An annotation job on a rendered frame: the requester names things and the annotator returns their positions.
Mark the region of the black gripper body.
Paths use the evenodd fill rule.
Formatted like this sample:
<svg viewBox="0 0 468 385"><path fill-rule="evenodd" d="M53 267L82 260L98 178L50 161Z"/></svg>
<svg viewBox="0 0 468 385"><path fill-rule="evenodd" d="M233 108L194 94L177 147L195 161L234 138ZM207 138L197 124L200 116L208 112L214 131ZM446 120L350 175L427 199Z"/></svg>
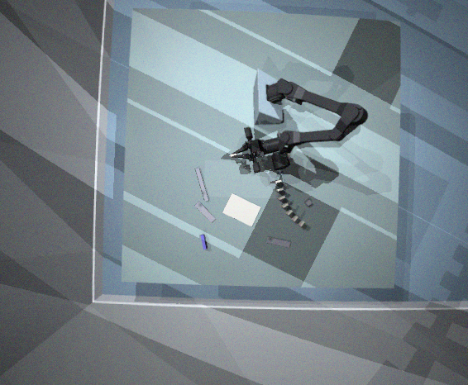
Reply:
<svg viewBox="0 0 468 385"><path fill-rule="evenodd" d="M254 173L259 173L260 172L259 162L257 162L256 160L256 154L254 155L254 153L252 153L252 147L251 147L252 139L251 138L253 138L253 135L251 132L251 128L245 127L244 130L245 130L246 138L248 139L248 141L246 142L247 149L250 149L251 151L251 154L249 154L249 156L250 156L250 160L253 161ZM265 143L262 143L262 145L263 145L263 148L266 148L265 154L270 154L270 146L269 146L268 140L265 140Z"/></svg>

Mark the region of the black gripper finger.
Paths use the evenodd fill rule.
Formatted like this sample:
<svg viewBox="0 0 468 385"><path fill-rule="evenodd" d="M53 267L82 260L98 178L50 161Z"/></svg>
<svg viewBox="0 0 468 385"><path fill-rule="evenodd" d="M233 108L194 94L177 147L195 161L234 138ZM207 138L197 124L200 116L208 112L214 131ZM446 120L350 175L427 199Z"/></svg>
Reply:
<svg viewBox="0 0 468 385"><path fill-rule="evenodd" d="M248 153L248 154L239 154L239 155L234 155L234 156L232 156L232 157L234 157L234 158L243 158L243 159L248 159L249 161L251 161L251 160L250 160L249 153Z"/></svg>
<svg viewBox="0 0 468 385"><path fill-rule="evenodd" d="M248 150L248 149L247 149L247 144L246 144L246 141L245 141L245 144L239 150L233 152L232 154L238 154L238 153L241 153L241 152L246 151L246 150Z"/></svg>

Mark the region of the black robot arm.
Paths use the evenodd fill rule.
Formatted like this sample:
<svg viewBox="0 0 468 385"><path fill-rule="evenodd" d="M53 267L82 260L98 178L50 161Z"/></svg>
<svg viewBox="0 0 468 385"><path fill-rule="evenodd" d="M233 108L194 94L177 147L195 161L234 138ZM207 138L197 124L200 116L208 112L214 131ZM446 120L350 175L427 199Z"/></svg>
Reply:
<svg viewBox="0 0 468 385"><path fill-rule="evenodd" d="M286 169L290 165L288 153L291 153L296 145L305 142L341 141L354 131L358 125L364 124L368 119L366 109L359 104L337 102L319 96L298 86L296 83L288 82L282 78L277 83L266 85L266 96L267 101L272 103L280 102L284 98L299 105L302 105L302 102L309 102L341 116L333 130L310 132L286 130L283 133L278 131L278 137L268 139L270 153L276 152L271 155L275 170ZM256 158L265 156L266 148L263 148L262 143L265 143L265 140L251 141L252 153L256 154ZM288 147L285 147L286 145Z"/></svg>

